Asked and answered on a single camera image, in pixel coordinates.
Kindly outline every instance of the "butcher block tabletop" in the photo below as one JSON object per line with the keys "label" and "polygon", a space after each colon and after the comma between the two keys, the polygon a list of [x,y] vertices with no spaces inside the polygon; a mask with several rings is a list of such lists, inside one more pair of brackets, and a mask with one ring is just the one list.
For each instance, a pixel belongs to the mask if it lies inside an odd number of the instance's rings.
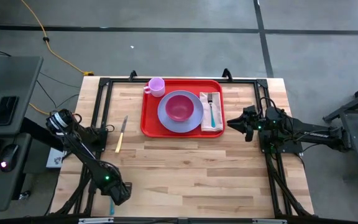
{"label": "butcher block tabletop", "polygon": [[[75,113],[81,125],[90,126],[100,77],[84,77]],[[268,90],[277,107],[290,114],[284,81],[268,78]],[[140,130],[145,83],[114,83],[107,124],[116,130],[108,135],[101,159],[120,168],[125,182],[132,182],[131,198],[115,206],[115,217],[210,217],[272,218],[273,206],[265,157],[258,138],[245,142],[229,127],[212,139],[148,138]],[[237,118],[243,107],[255,104],[250,84],[221,84],[225,120]],[[103,93],[98,124],[104,106]],[[124,117],[128,122],[119,154],[114,152]],[[283,154],[288,188],[310,213],[313,207],[301,161]],[[63,206],[78,186],[82,163],[70,155],[63,161],[50,212]],[[280,208],[282,192],[277,187]],[[83,206],[87,199],[84,192]],[[111,199],[96,192],[93,217],[110,216]]]}

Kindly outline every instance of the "computer mouse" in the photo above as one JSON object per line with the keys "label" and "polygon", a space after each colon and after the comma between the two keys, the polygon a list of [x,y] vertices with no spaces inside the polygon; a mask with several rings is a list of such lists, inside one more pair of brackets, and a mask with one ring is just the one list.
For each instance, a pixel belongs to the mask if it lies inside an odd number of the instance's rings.
{"label": "computer mouse", "polygon": [[15,169],[19,146],[10,144],[5,146],[0,154],[0,168],[3,172],[10,172]]}

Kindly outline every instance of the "knife handle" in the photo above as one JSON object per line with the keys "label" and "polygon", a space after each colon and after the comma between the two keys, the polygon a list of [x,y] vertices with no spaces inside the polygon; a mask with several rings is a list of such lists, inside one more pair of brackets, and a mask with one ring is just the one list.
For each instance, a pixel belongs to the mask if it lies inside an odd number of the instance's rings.
{"label": "knife handle", "polygon": [[118,143],[117,143],[117,148],[116,148],[116,153],[119,152],[119,150],[121,149],[121,143],[122,143],[122,137],[124,136],[124,133],[121,133],[119,135],[119,139],[118,139]]}

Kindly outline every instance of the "pink bowl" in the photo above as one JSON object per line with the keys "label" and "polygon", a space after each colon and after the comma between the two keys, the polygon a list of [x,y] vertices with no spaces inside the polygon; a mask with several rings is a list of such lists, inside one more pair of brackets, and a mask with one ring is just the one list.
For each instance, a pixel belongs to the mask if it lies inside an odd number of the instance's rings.
{"label": "pink bowl", "polygon": [[177,95],[167,101],[165,111],[174,121],[186,121],[193,114],[194,105],[187,96]]}

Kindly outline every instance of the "smartphone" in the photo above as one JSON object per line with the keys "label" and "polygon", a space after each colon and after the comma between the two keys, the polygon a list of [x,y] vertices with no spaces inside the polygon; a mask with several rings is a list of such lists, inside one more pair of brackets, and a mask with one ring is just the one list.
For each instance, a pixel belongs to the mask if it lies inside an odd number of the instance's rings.
{"label": "smartphone", "polygon": [[16,104],[19,101],[17,96],[4,96],[0,102],[0,126],[7,126],[12,123]]}

